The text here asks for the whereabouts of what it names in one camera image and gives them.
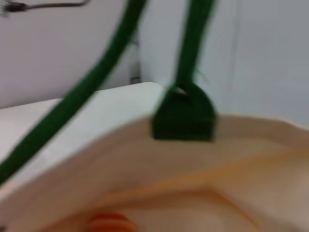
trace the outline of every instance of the white surface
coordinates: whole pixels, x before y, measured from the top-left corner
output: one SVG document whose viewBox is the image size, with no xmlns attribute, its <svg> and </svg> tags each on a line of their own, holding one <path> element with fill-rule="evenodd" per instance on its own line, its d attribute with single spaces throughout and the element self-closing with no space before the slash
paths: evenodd
<svg viewBox="0 0 309 232">
<path fill-rule="evenodd" d="M 309 1 L 245 0 L 233 111 L 309 125 Z"/>
<path fill-rule="evenodd" d="M 124 2 L 92 0 L 82 8 L 41 9 L 0 17 L 0 108 L 66 93 L 105 50 Z M 129 52 L 123 57 L 104 88 L 129 83 L 130 56 Z"/>
<path fill-rule="evenodd" d="M 29 180 L 74 154 L 100 135 L 154 111 L 163 88 L 142 83 L 99 91 L 91 102 L 50 142 L 15 179 Z M 0 157 L 12 147 L 58 100 L 0 110 Z"/>
<path fill-rule="evenodd" d="M 166 86 L 175 74 L 175 64 L 182 40 L 187 0 L 153 0 L 140 29 L 142 77 Z M 226 112 L 227 91 L 232 66 L 233 38 L 238 16 L 237 0 L 220 0 L 202 49 L 197 75 L 216 107 Z"/>
</svg>

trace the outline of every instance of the orange object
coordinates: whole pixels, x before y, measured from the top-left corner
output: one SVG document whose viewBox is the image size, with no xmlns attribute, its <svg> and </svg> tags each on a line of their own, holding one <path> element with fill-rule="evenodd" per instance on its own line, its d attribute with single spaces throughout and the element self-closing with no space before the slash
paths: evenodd
<svg viewBox="0 0 309 232">
<path fill-rule="evenodd" d="M 138 232 L 136 224 L 118 213 L 96 215 L 90 219 L 90 232 Z"/>
</svg>

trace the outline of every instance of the bag handle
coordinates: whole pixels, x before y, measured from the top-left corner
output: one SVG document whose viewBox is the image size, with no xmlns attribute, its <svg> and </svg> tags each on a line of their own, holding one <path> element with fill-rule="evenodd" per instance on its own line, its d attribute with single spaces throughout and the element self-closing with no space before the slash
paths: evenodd
<svg viewBox="0 0 309 232">
<path fill-rule="evenodd" d="M 23 167 L 79 111 L 107 80 L 134 34 L 147 0 L 129 0 L 109 48 L 66 97 L 43 118 L 0 165 L 0 185 Z"/>
<path fill-rule="evenodd" d="M 153 137 L 163 140 L 211 141 L 215 109 L 194 84 L 194 70 L 205 25 L 209 25 L 216 0 L 191 0 L 175 82 L 153 118 Z"/>
</svg>

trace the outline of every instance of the green handle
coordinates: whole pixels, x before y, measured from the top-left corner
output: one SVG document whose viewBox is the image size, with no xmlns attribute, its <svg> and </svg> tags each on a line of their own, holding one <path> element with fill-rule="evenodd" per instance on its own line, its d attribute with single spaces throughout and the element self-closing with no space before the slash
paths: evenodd
<svg viewBox="0 0 309 232">
<path fill-rule="evenodd" d="M 125 14 L 105 55 L 91 72 L 29 132 L 0 165 L 0 185 L 34 157 L 108 78 L 134 34 L 146 2 L 147 0 L 129 0 Z"/>
<path fill-rule="evenodd" d="M 216 0 L 191 0 L 175 83 L 153 118 L 153 136 L 159 140 L 211 141 L 215 109 L 193 76 L 204 34 Z"/>
</svg>

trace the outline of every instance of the black wire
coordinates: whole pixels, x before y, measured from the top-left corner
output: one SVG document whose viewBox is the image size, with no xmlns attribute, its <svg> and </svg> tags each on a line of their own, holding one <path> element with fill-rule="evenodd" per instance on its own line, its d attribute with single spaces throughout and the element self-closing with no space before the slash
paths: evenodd
<svg viewBox="0 0 309 232">
<path fill-rule="evenodd" d="M 5 6 L 6 12 L 24 12 L 33 9 L 42 9 L 42 8 L 56 8 L 56 7 L 80 7 L 85 6 L 91 0 L 84 0 L 82 2 L 72 2 L 72 3 L 46 3 L 46 4 L 36 4 L 36 5 L 27 5 L 21 2 L 8 2 L 8 5 Z"/>
<path fill-rule="evenodd" d="M 91 0 L 84 0 L 82 2 L 76 3 L 46 3 L 46 4 L 36 4 L 36 5 L 28 5 L 26 10 L 33 10 L 33 9 L 41 9 L 41 8 L 55 8 L 55 7 L 79 7 L 85 6 Z"/>
</svg>

